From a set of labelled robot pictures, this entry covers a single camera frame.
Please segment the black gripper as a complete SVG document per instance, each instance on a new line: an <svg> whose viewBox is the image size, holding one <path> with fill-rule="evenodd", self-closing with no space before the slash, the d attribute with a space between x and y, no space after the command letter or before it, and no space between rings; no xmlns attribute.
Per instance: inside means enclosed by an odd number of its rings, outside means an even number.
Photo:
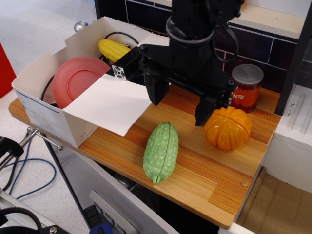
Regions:
<svg viewBox="0 0 312 234"><path fill-rule="evenodd" d="M204 126L215 108L228 107L237 84L217 65L209 49L143 44L141 68L149 99L158 105L174 84L200 97L195 125Z"/></svg>

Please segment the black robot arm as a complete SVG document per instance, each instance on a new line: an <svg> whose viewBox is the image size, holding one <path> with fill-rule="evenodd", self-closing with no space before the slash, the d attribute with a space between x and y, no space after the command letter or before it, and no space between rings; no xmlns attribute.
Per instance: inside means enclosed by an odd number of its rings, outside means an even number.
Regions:
<svg viewBox="0 0 312 234"><path fill-rule="evenodd" d="M230 105L237 83L217 65L215 38L240 16L241 0L174 0L166 22L169 45L143 44L141 69L150 101L158 105L177 85L200 98L196 126Z"/></svg>

